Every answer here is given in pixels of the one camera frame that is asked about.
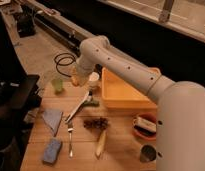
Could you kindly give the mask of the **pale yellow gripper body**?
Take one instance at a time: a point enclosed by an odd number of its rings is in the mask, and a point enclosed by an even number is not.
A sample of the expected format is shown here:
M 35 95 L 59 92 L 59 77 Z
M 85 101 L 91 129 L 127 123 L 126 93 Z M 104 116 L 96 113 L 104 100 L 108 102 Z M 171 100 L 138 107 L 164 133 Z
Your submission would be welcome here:
M 79 86 L 83 86 L 88 81 L 89 72 L 87 70 L 82 69 L 81 67 L 73 66 L 71 68 L 71 76 L 76 76 L 79 81 Z

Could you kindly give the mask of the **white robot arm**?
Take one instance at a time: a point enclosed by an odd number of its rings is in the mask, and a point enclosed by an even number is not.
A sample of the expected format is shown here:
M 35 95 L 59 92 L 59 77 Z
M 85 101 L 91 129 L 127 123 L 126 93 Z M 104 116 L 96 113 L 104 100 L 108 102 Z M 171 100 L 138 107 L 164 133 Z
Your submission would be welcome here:
M 79 49 L 76 72 L 80 85 L 99 64 L 157 105 L 156 171 L 205 171 L 205 87 L 175 82 L 117 55 L 105 36 L 87 38 Z

